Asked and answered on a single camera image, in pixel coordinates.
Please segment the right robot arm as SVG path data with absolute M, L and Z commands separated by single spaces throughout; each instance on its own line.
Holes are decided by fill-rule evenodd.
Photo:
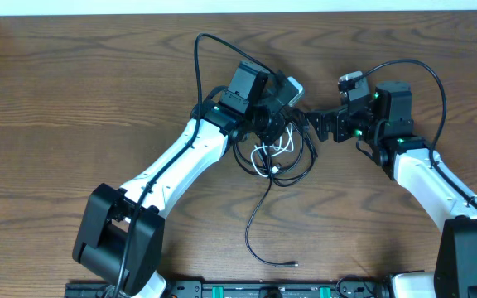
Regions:
M 477 194 L 414 134 L 409 84 L 386 81 L 369 89 L 358 72 L 340 78 L 341 105 L 307 118 L 318 138 L 369 146 L 366 156 L 406 189 L 441 232 L 432 272 L 392 274 L 380 297 L 477 297 Z

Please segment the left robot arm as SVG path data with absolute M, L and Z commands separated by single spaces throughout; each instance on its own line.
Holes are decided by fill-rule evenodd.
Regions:
M 157 267 L 165 220 L 208 167 L 249 133 L 272 145 L 289 123 L 287 110 L 303 87 L 292 77 L 243 60 L 227 86 L 196 104 L 184 132 L 144 172 L 89 196 L 73 259 L 129 297 L 159 297 L 166 280 Z

